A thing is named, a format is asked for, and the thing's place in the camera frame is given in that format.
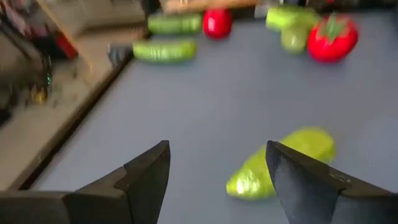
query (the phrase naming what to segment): green vegetable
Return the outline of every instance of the green vegetable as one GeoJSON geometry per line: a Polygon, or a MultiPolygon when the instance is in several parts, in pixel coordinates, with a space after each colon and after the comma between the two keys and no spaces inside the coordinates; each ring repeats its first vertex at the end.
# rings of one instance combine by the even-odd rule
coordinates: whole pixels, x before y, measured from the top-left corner
{"type": "Polygon", "coordinates": [[[201,24],[202,17],[199,14],[154,14],[148,17],[148,29],[154,34],[194,34],[201,31],[201,24]]]}
{"type": "Polygon", "coordinates": [[[305,50],[310,30],[307,26],[294,24],[282,29],[280,41],[283,48],[291,53],[300,53],[305,50]]]}
{"type": "MultiPolygon", "coordinates": [[[[318,127],[299,129],[281,140],[281,143],[325,163],[335,157],[333,139],[318,127]]],[[[275,194],[266,164],[266,146],[252,154],[231,176],[226,183],[226,192],[245,200],[257,200],[275,194]]]]}
{"type": "Polygon", "coordinates": [[[266,26],[273,30],[282,30],[299,22],[311,29],[320,20],[321,17],[311,8],[284,4],[268,10],[266,26]]]}
{"type": "Polygon", "coordinates": [[[154,63],[174,63],[192,59],[197,52],[197,43],[193,40],[178,42],[137,41],[132,44],[136,58],[154,63]]]}

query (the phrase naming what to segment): tomato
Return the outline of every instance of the tomato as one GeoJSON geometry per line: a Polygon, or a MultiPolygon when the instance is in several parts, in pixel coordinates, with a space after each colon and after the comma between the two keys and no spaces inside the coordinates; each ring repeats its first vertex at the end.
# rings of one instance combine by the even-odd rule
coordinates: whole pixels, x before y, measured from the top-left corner
{"type": "Polygon", "coordinates": [[[203,18],[203,30],[211,39],[223,39],[232,29],[232,15],[227,9],[208,9],[203,18]]]}
{"type": "Polygon", "coordinates": [[[354,22],[332,14],[311,30],[307,48],[315,60],[335,62],[347,56],[357,42],[358,31],[354,22]]]}

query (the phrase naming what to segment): cucumber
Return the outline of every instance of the cucumber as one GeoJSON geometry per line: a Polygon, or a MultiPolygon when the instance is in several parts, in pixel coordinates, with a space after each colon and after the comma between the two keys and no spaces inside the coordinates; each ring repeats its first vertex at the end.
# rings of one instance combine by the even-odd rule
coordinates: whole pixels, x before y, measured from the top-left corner
{"type": "Polygon", "coordinates": [[[165,16],[154,14],[148,17],[148,29],[154,34],[194,34],[201,31],[199,14],[165,16]]]}
{"type": "Polygon", "coordinates": [[[175,63],[192,59],[197,52],[197,43],[193,40],[178,42],[138,41],[132,44],[134,56],[146,62],[175,63]]]}

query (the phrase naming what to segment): plastic food toy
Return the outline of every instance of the plastic food toy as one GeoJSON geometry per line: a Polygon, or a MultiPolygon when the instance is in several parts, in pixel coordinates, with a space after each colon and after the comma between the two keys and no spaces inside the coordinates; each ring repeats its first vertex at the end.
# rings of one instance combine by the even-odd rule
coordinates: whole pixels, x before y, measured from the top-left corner
{"type": "Polygon", "coordinates": [[[348,17],[330,15],[311,30],[308,52],[321,62],[335,62],[346,57],[358,41],[358,31],[348,17]]]}
{"type": "Polygon", "coordinates": [[[303,52],[307,46],[309,33],[310,29],[303,24],[293,24],[288,28],[282,29],[280,35],[282,47],[294,54],[303,52]]]}
{"type": "Polygon", "coordinates": [[[200,32],[201,23],[199,14],[153,14],[148,17],[148,29],[154,34],[195,34],[200,32]]]}
{"type": "Polygon", "coordinates": [[[146,62],[176,63],[196,56],[197,43],[194,40],[176,42],[136,41],[132,44],[134,56],[146,62]]]}
{"type": "Polygon", "coordinates": [[[232,15],[227,9],[209,9],[203,18],[203,30],[211,39],[224,39],[231,33],[232,15]]]}
{"type": "Polygon", "coordinates": [[[320,20],[321,17],[313,9],[284,4],[268,9],[266,26],[279,31],[299,22],[312,28],[320,20]]]}
{"type": "MultiPolygon", "coordinates": [[[[281,140],[281,143],[325,163],[335,156],[333,139],[318,127],[299,129],[281,140]]],[[[275,190],[265,158],[266,146],[262,146],[231,176],[226,183],[227,194],[245,200],[273,196],[275,190]]]]}

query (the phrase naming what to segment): gray tabletop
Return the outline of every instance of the gray tabletop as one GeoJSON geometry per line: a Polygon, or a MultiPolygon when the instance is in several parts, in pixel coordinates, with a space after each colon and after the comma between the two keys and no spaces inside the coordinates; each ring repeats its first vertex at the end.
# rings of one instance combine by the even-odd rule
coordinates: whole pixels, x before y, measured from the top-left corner
{"type": "Polygon", "coordinates": [[[276,198],[228,197],[225,182],[267,140],[325,128],[343,172],[398,192],[398,33],[389,13],[355,16],[349,57],[292,56],[261,22],[231,37],[200,35],[181,65],[132,62],[34,189],[75,190],[170,140],[170,180],[159,223],[287,223],[276,198]]]}

